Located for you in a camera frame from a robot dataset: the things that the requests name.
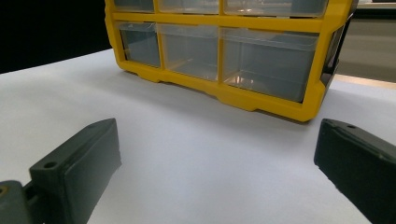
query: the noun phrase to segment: plastic drawer cabinet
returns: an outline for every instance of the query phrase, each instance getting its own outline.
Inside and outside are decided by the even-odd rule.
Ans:
[[[248,111],[315,117],[358,0],[106,0],[120,68]]]

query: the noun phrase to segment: white table surface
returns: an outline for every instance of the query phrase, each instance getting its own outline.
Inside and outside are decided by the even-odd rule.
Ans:
[[[323,118],[396,145],[396,90],[335,80],[306,124],[120,70],[113,51],[0,75],[0,180],[116,118],[123,165],[89,223],[368,223],[313,163]]]

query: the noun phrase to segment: black background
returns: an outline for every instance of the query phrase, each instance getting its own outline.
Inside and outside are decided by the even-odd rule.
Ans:
[[[110,48],[104,0],[5,0],[0,30],[0,74]]]

